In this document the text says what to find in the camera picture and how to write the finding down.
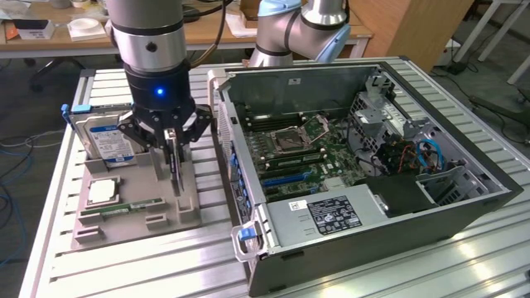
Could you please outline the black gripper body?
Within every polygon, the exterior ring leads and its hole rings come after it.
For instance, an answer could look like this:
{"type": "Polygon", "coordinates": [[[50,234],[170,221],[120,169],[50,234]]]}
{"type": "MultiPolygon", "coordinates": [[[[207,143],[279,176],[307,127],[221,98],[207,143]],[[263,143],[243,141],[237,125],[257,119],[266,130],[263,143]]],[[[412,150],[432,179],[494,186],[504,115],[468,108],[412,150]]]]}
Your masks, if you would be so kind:
{"type": "Polygon", "coordinates": [[[190,63],[162,72],[146,72],[124,65],[136,119],[154,130],[181,130],[195,112],[190,87],[190,63]]]}

